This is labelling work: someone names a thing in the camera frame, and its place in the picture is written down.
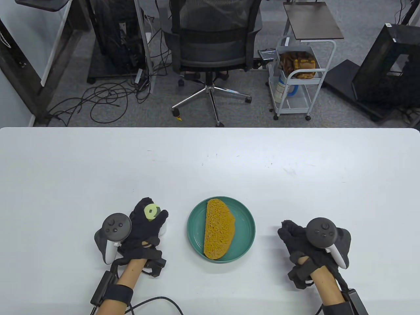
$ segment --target teal plate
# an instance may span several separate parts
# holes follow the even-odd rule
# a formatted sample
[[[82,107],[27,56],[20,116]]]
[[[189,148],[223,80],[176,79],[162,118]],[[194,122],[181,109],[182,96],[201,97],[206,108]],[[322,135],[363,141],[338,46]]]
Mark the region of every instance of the teal plate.
[[[206,230],[207,202],[210,199],[223,201],[235,217],[235,236],[229,251],[217,260],[208,259],[204,255],[204,233]],[[242,257],[252,246],[255,238],[255,222],[251,213],[239,201],[229,197],[208,198],[195,206],[188,218],[186,225],[191,245],[204,259],[213,263],[229,263]]]

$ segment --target black glove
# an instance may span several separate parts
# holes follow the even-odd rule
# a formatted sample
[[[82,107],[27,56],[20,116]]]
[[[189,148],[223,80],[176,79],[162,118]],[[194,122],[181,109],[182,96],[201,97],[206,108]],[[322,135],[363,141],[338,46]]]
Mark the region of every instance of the black glove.
[[[168,212],[160,211],[158,208],[160,212],[152,221],[149,221],[144,213],[144,208],[152,203],[152,199],[143,198],[130,214],[131,233],[118,248],[127,262],[131,259],[158,260],[162,257],[162,251],[155,247],[159,245],[159,230],[165,223]]]
[[[338,271],[339,267],[331,254],[327,253],[325,249],[313,246],[306,237],[305,228],[290,220],[285,220],[281,223],[281,228],[278,229],[277,233],[285,243],[290,254],[290,260],[294,264],[297,264],[297,260],[300,257],[309,256],[313,263],[319,268],[322,266],[328,268],[334,278],[337,279],[342,291],[348,290],[347,283],[340,275]]]

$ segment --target gray carpet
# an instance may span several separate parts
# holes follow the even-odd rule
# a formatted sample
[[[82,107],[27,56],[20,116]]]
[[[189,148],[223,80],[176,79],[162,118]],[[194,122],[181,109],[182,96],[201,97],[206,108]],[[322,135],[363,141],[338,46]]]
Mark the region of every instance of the gray carpet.
[[[146,14],[157,16],[153,1],[144,1]],[[361,64],[370,47],[375,41],[385,22],[394,23],[394,15],[399,10],[399,0],[327,0],[326,1],[337,24],[341,28],[344,40],[337,40],[332,67],[345,59]],[[283,33],[286,14],[283,3],[279,0],[262,0],[261,13],[263,29],[255,42],[255,49],[275,47],[278,37]],[[155,20],[154,28],[158,29]],[[159,36],[152,42],[152,55],[159,53]],[[86,83],[90,64],[90,55],[94,43],[94,34],[86,33],[81,38],[69,65],[61,78],[50,108],[69,97],[81,97],[83,92],[91,87]],[[328,48],[313,45],[314,52],[321,64],[326,64]],[[93,122],[89,113],[91,105],[83,106],[79,113],[73,115],[69,126],[120,126],[120,127],[209,127],[214,126],[214,116],[210,100],[203,95],[180,108],[183,121],[178,121],[170,112],[171,105],[181,101],[199,89],[193,82],[186,82],[180,88],[177,85],[178,75],[168,70],[167,76],[156,79],[154,93],[147,100],[138,104],[135,97],[129,97],[129,105],[125,115],[110,124]],[[265,86],[267,73],[265,71],[232,71],[228,81],[217,81],[217,85],[234,89],[253,97],[252,104],[246,104],[243,99],[233,98],[216,92],[220,120],[226,127],[405,127],[406,124],[395,114],[394,118],[382,125],[373,123],[365,114],[338,98],[331,92],[321,89],[318,100],[312,112],[312,120],[306,121],[304,114],[282,115],[278,121],[268,111],[270,95]],[[125,108],[124,100],[118,100],[121,107],[109,105],[97,106],[92,116],[97,120],[109,121],[118,117]],[[57,109],[65,110],[77,102],[68,102]],[[50,126],[63,126],[58,120],[52,120]]]

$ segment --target office chair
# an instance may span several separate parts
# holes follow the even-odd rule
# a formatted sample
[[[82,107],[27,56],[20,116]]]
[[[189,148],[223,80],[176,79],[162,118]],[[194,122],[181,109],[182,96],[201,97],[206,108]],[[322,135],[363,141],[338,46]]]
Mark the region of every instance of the office chair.
[[[219,121],[215,91],[252,97],[230,89],[217,87],[214,72],[252,69],[255,35],[262,28],[261,0],[170,0],[159,8],[161,27],[167,47],[172,51],[172,65],[176,73],[205,72],[205,82],[198,92],[172,106],[172,114],[179,117],[178,107],[206,92],[213,105],[216,127]]]

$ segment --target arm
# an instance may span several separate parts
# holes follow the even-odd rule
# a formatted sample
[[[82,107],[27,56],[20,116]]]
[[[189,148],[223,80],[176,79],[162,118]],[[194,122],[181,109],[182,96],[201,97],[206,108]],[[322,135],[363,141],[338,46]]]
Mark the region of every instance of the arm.
[[[146,259],[132,259],[117,284],[122,284],[134,290],[136,282],[146,264]],[[105,300],[98,310],[97,315],[124,315],[127,305],[120,301]]]
[[[301,257],[299,258],[298,263],[302,265],[308,258],[308,256]],[[341,291],[337,285],[337,281],[326,266],[322,266],[321,268],[318,268],[313,273],[311,273],[311,278],[314,281],[322,303],[325,306],[336,305],[345,302],[343,295],[341,294]]]

